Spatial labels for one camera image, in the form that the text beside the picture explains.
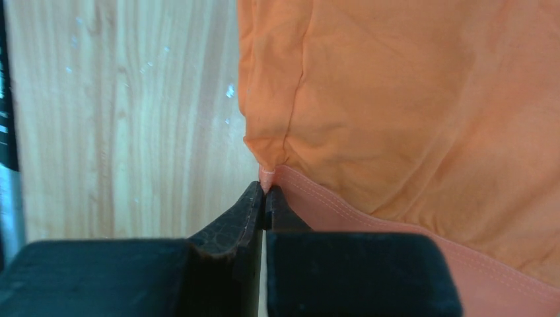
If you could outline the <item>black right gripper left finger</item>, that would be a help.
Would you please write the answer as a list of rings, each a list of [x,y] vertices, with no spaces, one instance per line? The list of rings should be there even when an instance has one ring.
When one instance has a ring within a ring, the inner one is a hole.
[[[264,194],[189,238],[44,240],[1,274],[2,316],[257,316]]]

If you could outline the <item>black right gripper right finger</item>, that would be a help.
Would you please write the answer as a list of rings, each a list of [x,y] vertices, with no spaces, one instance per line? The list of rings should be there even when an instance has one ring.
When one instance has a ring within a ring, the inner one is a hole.
[[[265,201],[270,316],[461,316],[446,260],[427,236],[320,232],[273,186]]]

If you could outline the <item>orange underwear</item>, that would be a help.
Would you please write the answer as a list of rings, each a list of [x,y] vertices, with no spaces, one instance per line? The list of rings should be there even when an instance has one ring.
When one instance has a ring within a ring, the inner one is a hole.
[[[316,230],[418,232],[466,316],[559,315],[558,1],[239,1],[266,188]]]

